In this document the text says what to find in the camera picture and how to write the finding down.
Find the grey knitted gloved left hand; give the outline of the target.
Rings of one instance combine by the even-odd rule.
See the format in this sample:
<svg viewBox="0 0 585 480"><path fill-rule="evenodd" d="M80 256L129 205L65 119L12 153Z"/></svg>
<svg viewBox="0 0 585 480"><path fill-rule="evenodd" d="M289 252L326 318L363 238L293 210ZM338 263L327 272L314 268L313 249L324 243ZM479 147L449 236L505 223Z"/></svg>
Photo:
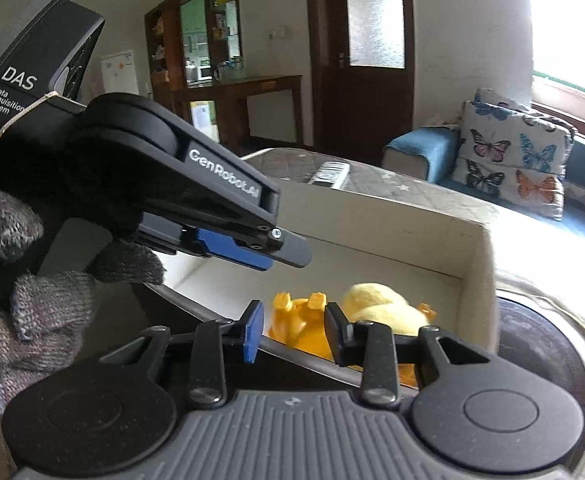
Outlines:
<svg viewBox="0 0 585 480"><path fill-rule="evenodd" d="M41 217L0 191L0 260L16 261L43 235ZM16 278L8 307L0 307L0 416L18 393L76 359L98 310L99 283L160 285L163 275L150 249L116 240L85 272Z"/></svg>

